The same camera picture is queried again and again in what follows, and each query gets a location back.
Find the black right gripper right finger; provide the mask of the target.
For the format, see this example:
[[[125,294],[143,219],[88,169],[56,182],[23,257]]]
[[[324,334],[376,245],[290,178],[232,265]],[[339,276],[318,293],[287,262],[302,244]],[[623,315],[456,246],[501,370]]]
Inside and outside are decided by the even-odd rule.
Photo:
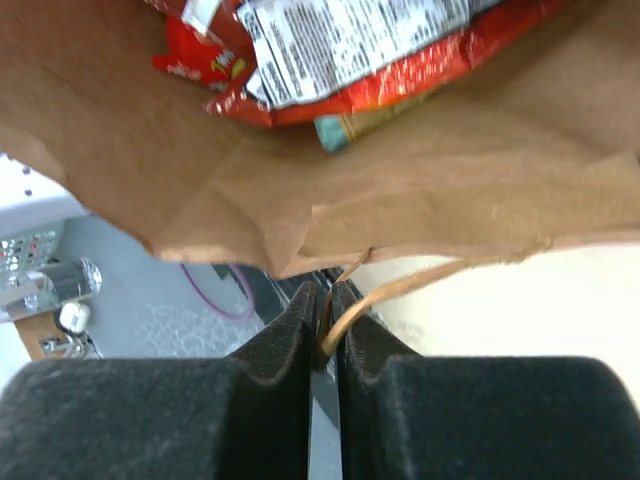
[[[635,479],[639,417],[584,357],[422,356],[369,316],[336,354],[347,479]]]

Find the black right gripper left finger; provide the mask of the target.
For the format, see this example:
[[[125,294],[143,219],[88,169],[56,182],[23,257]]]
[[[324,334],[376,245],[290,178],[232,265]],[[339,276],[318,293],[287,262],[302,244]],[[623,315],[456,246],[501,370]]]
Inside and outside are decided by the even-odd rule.
[[[1,397],[5,479],[304,479],[318,289],[218,359],[33,362]]]

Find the red paper bag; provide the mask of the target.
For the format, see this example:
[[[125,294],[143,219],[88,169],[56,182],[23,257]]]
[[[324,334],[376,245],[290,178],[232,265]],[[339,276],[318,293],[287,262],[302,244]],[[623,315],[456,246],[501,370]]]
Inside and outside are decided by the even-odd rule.
[[[277,277],[639,239],[639,5],[573,1],[330,156],[201,109],[140,1],[1,5],[1,147],[172,261]]]

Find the red chips bag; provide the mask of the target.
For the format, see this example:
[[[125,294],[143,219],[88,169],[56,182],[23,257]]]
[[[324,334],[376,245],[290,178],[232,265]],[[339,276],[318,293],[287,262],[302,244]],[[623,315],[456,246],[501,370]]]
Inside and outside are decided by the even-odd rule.
[[[387,107],[457,80],[554,14],[557,1],[158,1],[246,69],[211,100],[260,127]]]

